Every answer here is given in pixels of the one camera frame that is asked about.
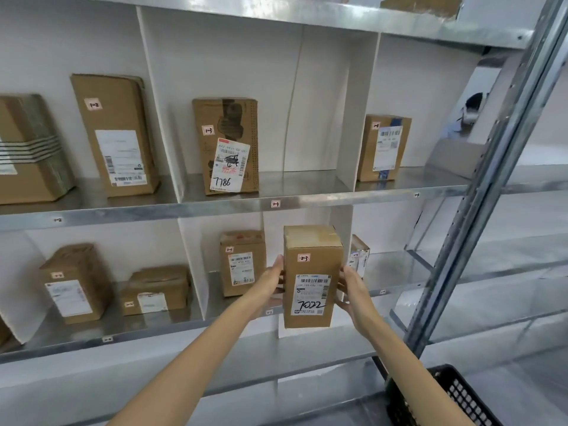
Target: shipping label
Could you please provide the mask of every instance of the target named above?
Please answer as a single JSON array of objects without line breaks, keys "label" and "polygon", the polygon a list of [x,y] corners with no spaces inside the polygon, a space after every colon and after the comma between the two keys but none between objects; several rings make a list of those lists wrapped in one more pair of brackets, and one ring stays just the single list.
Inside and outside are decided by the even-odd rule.
[{"label": "shipping label", "polygon": [[296,275],[291,315],[323,315],[331,275]]},{"label": "shipping label", "polygon": [[251,146],[223,138],[217,139],[215,161],[209,188],[215,191],[239,193],[243,186],[246,162]]},{"label": "shipping label", "polygon": [[134,130],[95,130],[113,187],[146,185],[144,164]]},{"label": "shipping label", "polygon": [[48,282],[46,288],[62,317],[93,313],[83,287],[77,279]]},{"label": "shipping label", "polygon": [[373,171],[393,170],[396,167],[398,146],[401,143],[402,125],[381,127],[377,136]]},{"label": "shipping label", "polygon": [[231,284],[240,286],[254,282],[254,265],[252,252],[229,255],[229,269],[231,270]]},{"label": "shipping label", "polygon": [[163,293],[139,293],[138,303],[142,314],[167,311],[166,296]]}]

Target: stacked cardboard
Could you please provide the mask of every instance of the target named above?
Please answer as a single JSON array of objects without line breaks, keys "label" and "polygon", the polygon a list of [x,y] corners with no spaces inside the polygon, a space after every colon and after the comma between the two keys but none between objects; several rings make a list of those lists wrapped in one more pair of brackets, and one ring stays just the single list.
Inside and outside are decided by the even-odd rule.
[{"label": "stacked cardboard", "polygon": [[284,326],[329,327],[343,244],[326,225],[284,227]]},{"label": "stacked cardboard", "polygon": [[194,99],[205,194],[259,190],[257,101]]},{"label": "stacked cardboard", "polygon": [[66,324],[100,319],[112,299],[110,280],[92,243],[58,249],[40,272]]},{"label": "stacked cardboard", "polygon": [[0,95],[0,204],[57,200],[74,185],[41,96]]},{"label": "stacked cardboard", "polygon": [[142,79],[74,74],[71,83],[107,196],[153,193],[160,178]]},{"label": "stacked cardboard", "polygon": [[187,307],[191,304],[189,280],[186,266],[149,267],[134,272],[120,291],[122,314],[146,314]]},{"label": "stacked cardboard", "polygon": [[376,181],[396,178],[401,166],[410,118],[392,115],[367,115],[357,180]]},{"label": "stacked cardboard", "polygon": [[266,242],[261,230],[240,230],[221,235],[223,295],[245,294],[266,269]]}]

